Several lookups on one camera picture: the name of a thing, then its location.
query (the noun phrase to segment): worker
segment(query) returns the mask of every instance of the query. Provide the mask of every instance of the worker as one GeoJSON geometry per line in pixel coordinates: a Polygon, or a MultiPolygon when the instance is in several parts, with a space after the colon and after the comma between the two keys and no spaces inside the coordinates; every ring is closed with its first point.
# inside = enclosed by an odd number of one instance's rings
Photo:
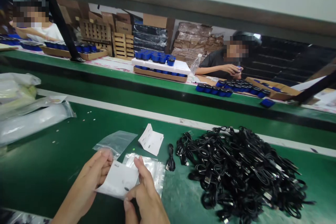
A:
{"type": "Polygon", "coordinates": [[[55,23],[49,18],[48,2],[45,0],[13,0],[13,21],[10,24],[22,39],[63,41],[55,23]]]}
{"type": "Polygon", "coordinates": [[[256,47],[261,45],[258,34],[236,31],[223,48],[210,53],[196,70],[198,75],[222,79],[241,79],[243,67],[240,62],[256,47]]]}
{"type": "MultiPolygon", "coordinates": [[[[96,196],[95,189],[104,183],[112,161],[113,156],[109,149],[101,149],[93,155],[82,168],[51,224],[74,224],[88,212],[96,196]]],[[[139,223],[134,205],[130,202],[135,198],[142,224],[169,224],[161,198],[154,187],[152,175],[144,165],[142,157],[134,158],[134,164],[139,170],[140,184],[125,196],[125,223],[139,223]]]]}

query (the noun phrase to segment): black cap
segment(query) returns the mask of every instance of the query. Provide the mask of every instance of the black cap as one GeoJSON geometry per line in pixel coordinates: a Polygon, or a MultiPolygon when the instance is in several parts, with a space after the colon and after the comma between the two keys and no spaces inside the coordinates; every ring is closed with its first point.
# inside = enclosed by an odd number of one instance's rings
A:
{"type": "Polygon", "coordinates": [[[254,33],[249,33],[245,31],[236,31],[232,37],[232,41],[241,41],[243,44],[248,46],[261,46],[261,39],[254,36],[254,33]]]}

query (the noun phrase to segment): hand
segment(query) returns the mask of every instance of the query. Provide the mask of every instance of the hand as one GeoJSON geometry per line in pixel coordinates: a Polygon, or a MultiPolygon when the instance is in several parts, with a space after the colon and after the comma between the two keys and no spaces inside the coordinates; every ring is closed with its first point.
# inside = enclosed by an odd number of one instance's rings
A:
{"type": "Polygon", "coordinates": [[[234,75],[240,72],[240,69],[237,66],[232,65],[232,64],[221,65],[219,67],[220,67],[220,70],[224,72],[228,72],[231,75],[234,75]]]}
{"type": "Polygon", "coordinates": [[[242,71],[244,70],[244,68],[241,66],[240,67],[240,73],[235,73],[235,74],[230,74],[234,79],[241,79],[242,78],[242,71]]]}
{"type": "Polygon", "coordinates": [[[143,164],[142,157],[134,158],[134,164],[139,170],[140,184],[132,188],[126,195],[124,200],[124,208],[126,214],[126,224],[138,224],[138,218],[135,208],[130,202],[135,198],[138,203],[141,223],[142,224],[169,224],[169,219],[163,207],[160,196],[155,190],[154,181],[151,173],[143,164]]]}
{"type": "Polygon", "coordinates": [[[100,149],[83,166],[68,195],[57,211],[52,224],[73,224],[85,215],[96,196],[94,191],[104,183],[113,160],[109,149],[100,149]]]}

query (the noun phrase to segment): pile of black cables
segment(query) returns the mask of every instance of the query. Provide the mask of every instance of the pile of black cables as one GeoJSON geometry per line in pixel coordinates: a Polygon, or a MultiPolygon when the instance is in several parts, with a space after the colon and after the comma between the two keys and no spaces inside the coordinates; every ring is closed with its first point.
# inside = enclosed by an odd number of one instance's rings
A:
{"type": "Polygon", "coordinates": [[[195,166],[189,179],[200,182],[205,190],[201,201],[206,209],[219,204],[217,215],[224,223],[233,217],[239,223],[256,221],[263,206],[280,209],[300,219],[306,201],[304,181],[298,168],[280,157],[275,149],[244,127],[213,128],[193,140],[186,132],[176,143],[181,164],[195,166]]]}

